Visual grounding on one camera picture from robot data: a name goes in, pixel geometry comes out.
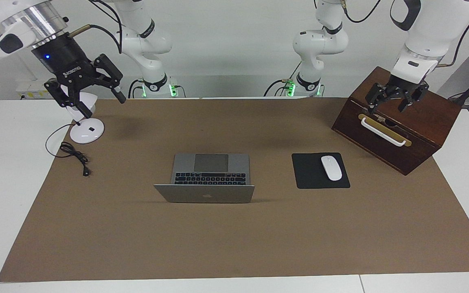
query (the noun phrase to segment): computer mouse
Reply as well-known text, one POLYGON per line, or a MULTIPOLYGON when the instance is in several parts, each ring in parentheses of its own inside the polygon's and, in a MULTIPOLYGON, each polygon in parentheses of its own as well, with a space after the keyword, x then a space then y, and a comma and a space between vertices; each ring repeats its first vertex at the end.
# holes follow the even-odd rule
POLYGON ((341 167, 333 156, 323 156, 322 165, 330 180, 338 181, 343 177, 341 167))

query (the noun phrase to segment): lamp base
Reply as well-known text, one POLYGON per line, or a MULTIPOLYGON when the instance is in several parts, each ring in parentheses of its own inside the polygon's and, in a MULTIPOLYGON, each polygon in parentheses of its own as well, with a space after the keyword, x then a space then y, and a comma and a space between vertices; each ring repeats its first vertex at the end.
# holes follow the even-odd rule
POLYGON ((78 144, 86 144, 96 141, 104 133, 104 123, 99 119, 89 118, 79 122, 80 125, 73 126, 70 138, 78 144))

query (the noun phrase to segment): laptop trackpad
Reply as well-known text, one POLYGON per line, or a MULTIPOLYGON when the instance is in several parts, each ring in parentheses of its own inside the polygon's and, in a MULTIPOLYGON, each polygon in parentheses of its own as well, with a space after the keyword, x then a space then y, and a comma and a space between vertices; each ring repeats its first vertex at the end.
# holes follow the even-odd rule
POLYGON ((219 172, 227 173, 229 167, 229 155, 227 154, 196 154, 195 172, 219 172))

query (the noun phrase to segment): wooden box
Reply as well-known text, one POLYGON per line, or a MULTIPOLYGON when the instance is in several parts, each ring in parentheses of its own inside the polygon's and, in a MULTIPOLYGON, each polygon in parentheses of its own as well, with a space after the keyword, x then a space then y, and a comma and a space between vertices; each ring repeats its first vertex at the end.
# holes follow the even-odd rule
POLYGON ((333 130, 408 175, 443 146, 461 107, 428 92, 403 113, 398 111, 401 100, 392 100, 370 115, 365 96, 375 82, 384 85, 389 76, 376 67, 348 98, 333 130))

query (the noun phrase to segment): silver laptop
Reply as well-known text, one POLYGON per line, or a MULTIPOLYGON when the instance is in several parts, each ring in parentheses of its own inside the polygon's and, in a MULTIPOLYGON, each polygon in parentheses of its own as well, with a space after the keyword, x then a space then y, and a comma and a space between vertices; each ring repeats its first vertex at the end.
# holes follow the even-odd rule
POLYGON ((249 155, 176 154, 171 184, 155 188, 168 202, 249 203, 249 155))

